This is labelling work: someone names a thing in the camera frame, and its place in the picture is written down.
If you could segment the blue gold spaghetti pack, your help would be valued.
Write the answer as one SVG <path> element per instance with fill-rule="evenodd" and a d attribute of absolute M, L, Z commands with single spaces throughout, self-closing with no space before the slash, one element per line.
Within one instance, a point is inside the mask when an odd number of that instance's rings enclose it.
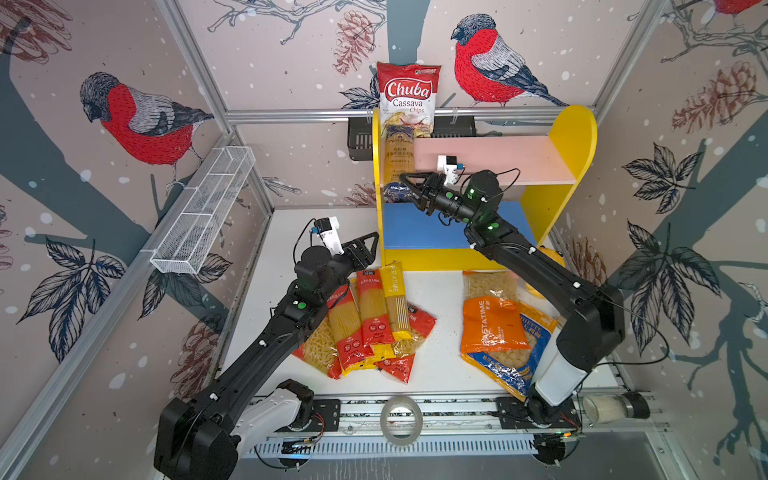
<path fill-rule="evenodd" d="M 382 194 L 388 203 L 407 201 L 409 189 L 400 181 L 402 173 L 415 171 L 414 130 L 406 125 L 385 129 Z"/>

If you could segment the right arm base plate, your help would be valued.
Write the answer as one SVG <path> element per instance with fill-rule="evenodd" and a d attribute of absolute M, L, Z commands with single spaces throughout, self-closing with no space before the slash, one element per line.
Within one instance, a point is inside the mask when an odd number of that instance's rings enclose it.
<path fill-rule="evenodd" d="M 499 419 L 502 429 L 579 430 L 582 427 L 579 410 L 572 399 L 555 407 L 536 398 L 523 402 L 512 396 L 497 397 L 494 403 L 497 411 L 493 416 Z"/>

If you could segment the yellow spaghetti pack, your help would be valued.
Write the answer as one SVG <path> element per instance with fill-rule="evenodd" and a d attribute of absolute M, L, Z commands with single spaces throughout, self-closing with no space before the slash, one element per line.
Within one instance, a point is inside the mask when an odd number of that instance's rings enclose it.
<path fill-rule="evenodd" d="M 396 341 L 411 340 L 408 303 L 402 266 L 393 262 L 379 269 L 390 328 Z"/>

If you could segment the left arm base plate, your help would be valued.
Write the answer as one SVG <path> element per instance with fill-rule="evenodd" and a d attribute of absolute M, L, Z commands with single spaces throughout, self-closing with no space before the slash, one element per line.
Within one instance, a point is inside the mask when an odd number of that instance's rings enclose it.
<path fill-rule="evenodd" d="M 309 405 L 302 405 L 298 418 L 292 424 L 279 429 L 279 432 L 337 432 L 340 417 L 341 401 L 339 399 L 315 399 Z"/>

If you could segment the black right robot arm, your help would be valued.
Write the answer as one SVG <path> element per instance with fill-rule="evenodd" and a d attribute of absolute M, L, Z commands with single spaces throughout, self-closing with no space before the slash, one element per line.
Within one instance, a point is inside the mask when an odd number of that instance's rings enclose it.
<path fill-rule="evenodd" d="M 533 383 L 529 410 L 557 411 L 577 386 L 626 338 L 626 316 L 618 288 L 596 286 L 571 273 L 529 242 L 498 213 L 503 189 L 497 175 L 482 170 L 469 176 L 463 191 L 445 186 L 438 173 L 403 173 L 409 198 L 428 215 L 438 211 L 464 225 L 470 246 L 520 276 L 565 318 L 557 353 Z"/>

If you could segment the red spaghetti pack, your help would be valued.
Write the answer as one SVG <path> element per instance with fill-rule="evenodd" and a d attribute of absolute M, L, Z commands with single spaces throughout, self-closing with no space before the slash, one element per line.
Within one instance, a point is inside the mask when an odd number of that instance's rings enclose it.
<path fill-rule="evenodd" d="M 345 284 L 329 298 L 328 322 L 335 342 L 339 363 L 344 376 L 362 368 L 372 358 L 373 349 L 363 340 L 362 320 L 351 294 Z"/>
<path fill-rule="evenodd" d="M 378 270 L 363 270 L 356 274 L 358 307 L 362 320 L 365 345 L 390 345 L 395 342 L 386 304 L 383 284 Z"/>

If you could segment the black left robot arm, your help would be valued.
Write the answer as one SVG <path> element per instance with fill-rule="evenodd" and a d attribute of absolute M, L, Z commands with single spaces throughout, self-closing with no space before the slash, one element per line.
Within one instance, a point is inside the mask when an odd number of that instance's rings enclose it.
<path fill-rule="evenodd" d="M 242 454 L 307 414 L 312 392 L 288 380 L 266 399 L 255 394 L 317 329 L 331 296 L 376 259 L 379 235 L 355 238 L 334 253 L 307 248 L 295 279 L 253 343 L 210 386 L 185 402 L 171 400 L 159 418 L 154 467 L 169 479 L 227 479 Z"/>

